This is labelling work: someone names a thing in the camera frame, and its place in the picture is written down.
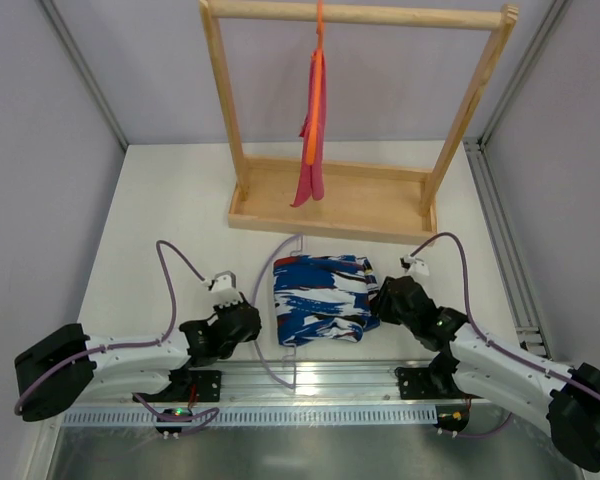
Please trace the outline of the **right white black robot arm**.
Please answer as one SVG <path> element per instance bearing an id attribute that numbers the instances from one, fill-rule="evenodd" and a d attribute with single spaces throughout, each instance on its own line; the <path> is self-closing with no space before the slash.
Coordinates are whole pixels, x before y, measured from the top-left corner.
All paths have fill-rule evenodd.
<path id="1" fill-rule="evenodd" d="M 385 278 L 372 311 L 435 353 L 430 384 L 442 395 L 462 392 L 498 405 L 545 433 L 573 464 L 599 472 L 600 370 L 555 363 L 478 332 L 466 314 L 427 295 L 414 277 L 421 264 L 403 257 L 404 275 Z"/>

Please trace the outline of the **blue white patterned trousers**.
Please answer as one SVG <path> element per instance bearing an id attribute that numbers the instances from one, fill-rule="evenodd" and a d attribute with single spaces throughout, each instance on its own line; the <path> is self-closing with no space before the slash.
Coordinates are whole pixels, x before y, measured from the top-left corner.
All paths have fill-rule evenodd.
<path id="1" fill-rule="evenodd" d="M 314 340 L 358 343 L 380 326 L 371 311 L 379 293 L 371 262 L 355 255 L 296 255 L 273 264 L 278 343 L 299 347 Z"/>

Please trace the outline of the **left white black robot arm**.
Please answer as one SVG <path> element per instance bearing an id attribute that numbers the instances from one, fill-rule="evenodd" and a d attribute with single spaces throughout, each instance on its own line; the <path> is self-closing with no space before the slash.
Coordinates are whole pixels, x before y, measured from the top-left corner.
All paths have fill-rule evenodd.
<path id="1" fill-rule="evenodd" d="M 37 422 L 68 410 L 76 401 L 135 394 L 150 402 L 183 402 L 190 393 L 212 402 L 203 368 L 229 359 L 241 343 L 255 340 L 261 319 L 236 287 L 231 272 L 208 286 L 210 318 L 174 324 L 157 338 L 114 339 L 85 333 L 79 323 L 60 327 L 14 360 L 19 398 L 15 413 Z"/>

